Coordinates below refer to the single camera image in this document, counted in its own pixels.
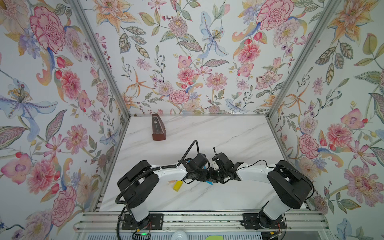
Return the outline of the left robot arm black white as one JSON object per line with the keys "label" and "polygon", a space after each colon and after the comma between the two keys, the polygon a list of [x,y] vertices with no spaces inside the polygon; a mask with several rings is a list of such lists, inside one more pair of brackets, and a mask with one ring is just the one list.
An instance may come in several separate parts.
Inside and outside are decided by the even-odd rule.
{"label": "left robot arm black white", "polygon": [[136,223],[144,222],[150,215],[145,200],[159,182],[205,181],[209,167],[209,160],[201,153],[173,165],[155,166],[146,160],[140,161],[119,179],[120,193],[115,203],[124,205]]}

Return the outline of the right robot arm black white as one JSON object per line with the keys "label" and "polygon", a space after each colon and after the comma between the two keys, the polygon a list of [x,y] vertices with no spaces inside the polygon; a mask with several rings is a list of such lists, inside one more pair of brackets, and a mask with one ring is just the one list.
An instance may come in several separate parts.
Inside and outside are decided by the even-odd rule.
{"label": "right robot arm black white", "polygon": [[272,186],[275,194],[259,212],[260,217],[268,221],[277,220],[291,209],[300,209],[314,191],[311,180],[284,160],[274,166],[268,166],[265,160],[243,166],[243,162],[234,164],[225,154],[220,153],[213,158],[213,162],[218,168],[207,169],[205,179],[209,182],[225,184],[232,180],[254,181]]}

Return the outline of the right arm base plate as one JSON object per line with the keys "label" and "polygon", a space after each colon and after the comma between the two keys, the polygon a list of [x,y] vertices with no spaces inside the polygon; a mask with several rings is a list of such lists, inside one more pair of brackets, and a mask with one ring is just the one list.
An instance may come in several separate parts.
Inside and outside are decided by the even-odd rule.
{"label": "right arm base plate", "polygon": [[246,230],[285,230],[286,221],[283,215],[280,215],[276,220],[269,219],[264,214],[244,213],[241,225]]}

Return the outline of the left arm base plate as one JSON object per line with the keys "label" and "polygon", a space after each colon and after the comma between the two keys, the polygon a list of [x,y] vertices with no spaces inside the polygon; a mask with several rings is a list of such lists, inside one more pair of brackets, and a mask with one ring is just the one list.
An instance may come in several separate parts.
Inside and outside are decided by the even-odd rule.
{"label": "left arm base plate", "polygon": [[122,220],[122,230],[162,230],[164,214],[149,214],[142,221],[138,222],[130,215],[125,214]]}

